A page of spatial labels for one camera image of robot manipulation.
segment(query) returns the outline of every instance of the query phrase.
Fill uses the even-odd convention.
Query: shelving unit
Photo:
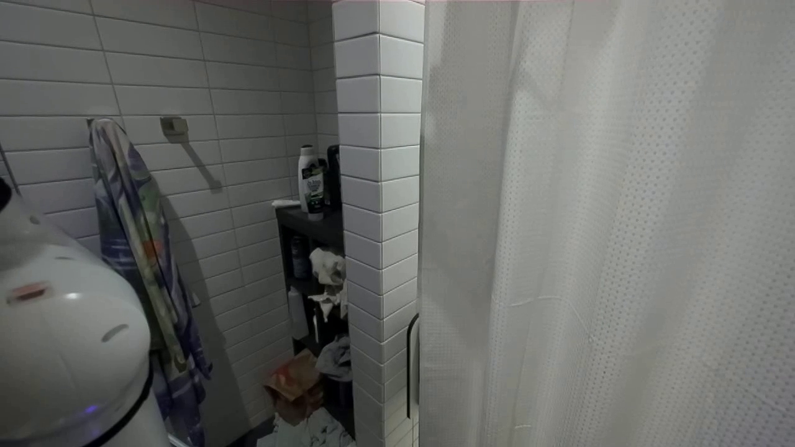
[[[306,326],[310,331],[308,337],[293,341],[293,349],[300,353],[308,347],[310,353],[321,353],[339,336],[347,336],[347,318],[340,315],[339,307],[330,311],[329,320],[316,300],[308,296],[323,292],[323,285],[313,279],[308,254],[313,248],[329,248],[345,256],[342,240],[342,214],[329,214],[323,220],[310,220],[298,205],[296,209],[277,209],[278,219],[278,238],[282,238],[282,263],[287,290],[296,289],[303,299]],[[323,381],[325,407],[332,418],[342,423],[342,426],[355,436],[354,426],[354,384]]]
[[[319,318],[323,315],[321,305],[308,296],[323,292],[323,285],[310,274],[308,254],[313,248],[329,248],[345,256],[342,214],[325,214],[321,220],[310,220],[298,205],[293,205],[277,209],[277,219],[287,290],[296,289],[303,296],[306,326],[310,331],[306,341],[293,341],[293,347],[296,353],[308,347],[319,354],[323,345],[347,332],[347,318],[340,318],[339,311],[329,315],[329,322],[325,318]]]

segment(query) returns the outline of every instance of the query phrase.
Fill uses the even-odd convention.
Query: white shower curtain
[[[795,445],[795,3],[428,3],[424,447]]]

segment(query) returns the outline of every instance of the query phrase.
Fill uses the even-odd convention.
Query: curtain fold
[[[89,131],[101,260],[135,285],[147,311],[156,369],[155,393],[170,430],[201,447],[200,405],[211,362],[205,357],[171,256],[162,194],[118,121],[95,119]]]
[[[428,3],[424,445],[795,445],[792,22],[791,0]],[[465,43],[490,48],[468,70]],[[490,135],[455,124],[472,104]],[[501,183],[455,214],[451,164]],[[488,240],[488,289],[437,238]]]

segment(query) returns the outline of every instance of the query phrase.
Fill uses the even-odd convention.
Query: wall
[[[84,119],[115,117],[192,238],[217,361],[211,445],[272,414],[260,381],[292,353],[269,202],[293,191],[296,147],[319,138],[313,85],[329,66],[313,70],[308,18],[300,0],[0,3],[0,143],[23,194],[96,250]],[[221,191],[164,142],[159,114],[188,119]]]
[[[332,0],[310,0],[319,150],[339,143],[339,91],[332,73]]]
[[[405,326],[418,312],[424,6],[340,0],[332,27],[359,445],[418,445]]]

